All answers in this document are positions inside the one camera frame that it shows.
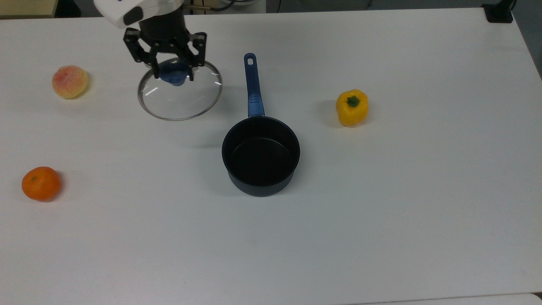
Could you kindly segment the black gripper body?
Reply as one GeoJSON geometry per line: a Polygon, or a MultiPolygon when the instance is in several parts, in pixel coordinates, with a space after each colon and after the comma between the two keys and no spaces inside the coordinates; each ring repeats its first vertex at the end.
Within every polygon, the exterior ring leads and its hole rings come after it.
{"type": "Polygon", "coordinates": [[[182,9],[142,20],[139,26],[141,39],[157,52],[175,52],[188,48],[189,32],[182,9]]]}

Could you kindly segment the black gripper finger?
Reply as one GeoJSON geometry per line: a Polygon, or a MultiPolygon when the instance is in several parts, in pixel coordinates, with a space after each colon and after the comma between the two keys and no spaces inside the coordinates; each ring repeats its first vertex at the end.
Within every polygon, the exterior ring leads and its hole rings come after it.
{"type": "Polygon", "coordinates": [[[160,50],[160,41],[151,40],[138,29],[126,29],[124,31],[123,40],[133,60],[137,63],[144,63],[149,66],[154,78],[158,79],[160,69],[157,62],[157,54],[160,50]],[[149,51],[144,50],[140,44],[140,40],[147,43],[150,47],[149,51]]]}
{"type": "Polygon", "coordinates": [[[194,71],[205,65],[207,34],[184,33],[180,38],[180,58],[188,66],[188,78],[194,81],[194,71]]]}

